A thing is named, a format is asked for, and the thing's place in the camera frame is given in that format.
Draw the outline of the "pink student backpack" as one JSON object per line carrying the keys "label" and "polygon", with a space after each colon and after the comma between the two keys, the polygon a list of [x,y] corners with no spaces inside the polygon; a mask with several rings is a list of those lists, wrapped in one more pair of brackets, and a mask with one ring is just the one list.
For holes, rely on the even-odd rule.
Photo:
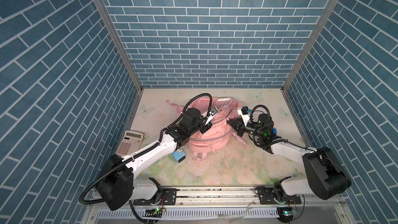
{"label": "pink student backpack", "polygon": [[219,110],[219,113],[211,120],[212,127],[204,134],[197,132],[192,135],[186,144],[197,161],[202,161],[209,152],[225,147],[232,136],[237,137],[236,132],[227,124],[227,120],[240,118],[237,109],[241,107],[241,104],[235,99],[212,97],[208,93],[202,93],[191,99],[186,106],[178,106],[169,100],[167,104],[172,106],[179,116],[181,111],[187,108],[196,108],[203,115],[211,107]]}

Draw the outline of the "white pink calculator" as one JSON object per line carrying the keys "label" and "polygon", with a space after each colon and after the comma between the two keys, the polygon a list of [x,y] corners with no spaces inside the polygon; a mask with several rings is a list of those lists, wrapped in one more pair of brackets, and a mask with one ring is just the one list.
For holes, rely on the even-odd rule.
{"label": "white pink calculator", "polygon": [[137,131],[125,131],[116,154],[126,156],[138,151],[143,143],[144,134]]}

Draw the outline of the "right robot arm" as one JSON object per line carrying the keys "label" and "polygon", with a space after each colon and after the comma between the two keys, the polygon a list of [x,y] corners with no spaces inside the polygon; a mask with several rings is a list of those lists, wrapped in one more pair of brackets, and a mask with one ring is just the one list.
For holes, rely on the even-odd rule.
{"label": "right robot arm", "polygon": [[237,118],[227,120],[237,136],[247,134],[258,148],[304,167],[303,177],[286,177],[274,184],[273,196],[276,202],[284,203],[296,195],[315,195],[328,200],[351,187],[348,173],[331,149],[304,147],[278,136],[266,106],[257,105],[251,110],[244,106],[237,112]]}

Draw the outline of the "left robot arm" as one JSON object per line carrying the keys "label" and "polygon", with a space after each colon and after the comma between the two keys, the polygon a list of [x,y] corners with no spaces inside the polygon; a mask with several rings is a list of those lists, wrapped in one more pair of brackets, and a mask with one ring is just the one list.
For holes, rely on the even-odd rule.
{"label": "left robot arm", "polygon": [[215,115],[209,93],[195,96],[174,122],[161,129],[157,141],[129,155],[121,157],[114,154],[109,157],[99,177],[81,193],[79,203],[92,205],[104,202],[112,211],[135,200],[159,204],[163,198],[163,187],[154,178],[138,180],[137,177],[159,159],[189,143],[192,135],[208,131]]}

